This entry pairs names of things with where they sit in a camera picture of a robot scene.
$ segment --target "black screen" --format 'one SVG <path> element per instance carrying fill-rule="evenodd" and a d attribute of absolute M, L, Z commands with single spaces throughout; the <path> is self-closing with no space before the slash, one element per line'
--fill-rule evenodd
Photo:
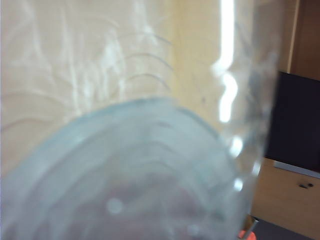
<path fill-rule="evenodd" d="M 280 72 L 265 156 L 320 172 L 320 81 Z"/>

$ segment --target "wooden cabinet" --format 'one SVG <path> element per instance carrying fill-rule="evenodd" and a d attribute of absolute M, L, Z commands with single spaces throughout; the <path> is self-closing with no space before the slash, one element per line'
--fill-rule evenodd
<path fill-rule="evenodd" d="M 265 159 L 261 166 L 252 215 L 320 240 L 320 179 L 273 167 L 273 162 Z"/>
<path fill-rule="evenodd" d="M 320 80 L 320 1 L 285 0 L 282 72 Z"/>

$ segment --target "wooden furniture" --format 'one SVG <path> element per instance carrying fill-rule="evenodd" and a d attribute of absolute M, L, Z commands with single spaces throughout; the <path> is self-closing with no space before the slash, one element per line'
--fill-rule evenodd
<path fill-rule="evenodd" d="M 273 162 L 266 158 L 261 166 L 252 215 L 320 240 L 320 179 L 276 168 Z"/>
<path fill-rule="evenodd" d="M 279 70 L 320 80 L 320 1 L 285 0 Z"/>

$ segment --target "clear plastic bottle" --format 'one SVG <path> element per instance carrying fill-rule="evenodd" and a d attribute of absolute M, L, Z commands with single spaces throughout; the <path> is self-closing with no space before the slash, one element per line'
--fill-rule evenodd
<path fill-rule="evenodd" d="M 268 129 L 279 1 L 2 8 L 3 239 L 237 236 Z"/>

